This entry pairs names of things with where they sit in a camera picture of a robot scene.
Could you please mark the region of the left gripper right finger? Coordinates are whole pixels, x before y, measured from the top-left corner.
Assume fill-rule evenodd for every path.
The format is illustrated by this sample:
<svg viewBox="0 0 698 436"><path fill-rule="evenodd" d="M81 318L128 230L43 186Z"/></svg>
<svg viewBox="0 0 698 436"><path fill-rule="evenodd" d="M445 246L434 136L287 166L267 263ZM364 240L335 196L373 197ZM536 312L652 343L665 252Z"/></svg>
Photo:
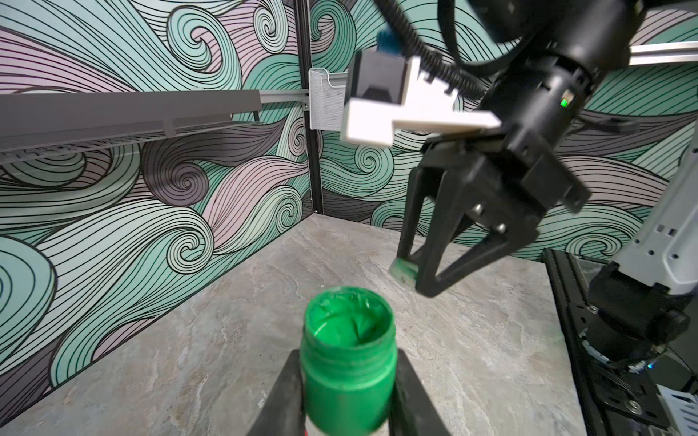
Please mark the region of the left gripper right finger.
<svg viewBox="0 0 698 436"><path fill-rule="evenodd" d="M391 436L450 435L404 350L397 355L396 379L388 414Z"/></svg>

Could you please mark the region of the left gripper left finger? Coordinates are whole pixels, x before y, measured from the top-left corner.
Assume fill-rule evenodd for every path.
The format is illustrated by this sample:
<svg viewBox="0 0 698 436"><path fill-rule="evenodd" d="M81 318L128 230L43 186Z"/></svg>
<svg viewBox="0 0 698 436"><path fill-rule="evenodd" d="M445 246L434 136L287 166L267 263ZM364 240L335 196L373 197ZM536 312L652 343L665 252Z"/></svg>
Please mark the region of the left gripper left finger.
<svg viewBox="0 0 698 436"><path fill-rule="evenodd" d="M304 435L304 386L299 350L290 352L247 435Z"/></svg>

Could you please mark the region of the green jar lid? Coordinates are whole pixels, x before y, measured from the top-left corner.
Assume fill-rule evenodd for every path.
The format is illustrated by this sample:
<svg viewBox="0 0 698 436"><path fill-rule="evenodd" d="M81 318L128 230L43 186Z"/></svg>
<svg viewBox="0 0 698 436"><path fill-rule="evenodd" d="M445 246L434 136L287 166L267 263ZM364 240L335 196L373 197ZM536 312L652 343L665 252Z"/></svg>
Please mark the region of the green jar lid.
<svg viewBox="0 0 698 436"><path fill-rule="evenodd" d="M389 274L403 287L407 289L416 288L416 279L418 276L418 266L405 259L396 258L391 263Z"/></svg>

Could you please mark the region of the green paint jar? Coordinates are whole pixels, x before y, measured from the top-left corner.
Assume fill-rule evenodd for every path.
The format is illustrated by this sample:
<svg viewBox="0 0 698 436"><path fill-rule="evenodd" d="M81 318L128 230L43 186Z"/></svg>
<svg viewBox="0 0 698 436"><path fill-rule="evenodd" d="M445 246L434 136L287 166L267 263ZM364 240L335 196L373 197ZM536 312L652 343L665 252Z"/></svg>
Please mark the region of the green paint jar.
<svg viewBox="0 0 698 436"><path fill-rule="evenodd" d="M387 301L338 286L308 302L300 364L305 413L326 435L368 435L387 419L397 368L396 326Z"/></svg>

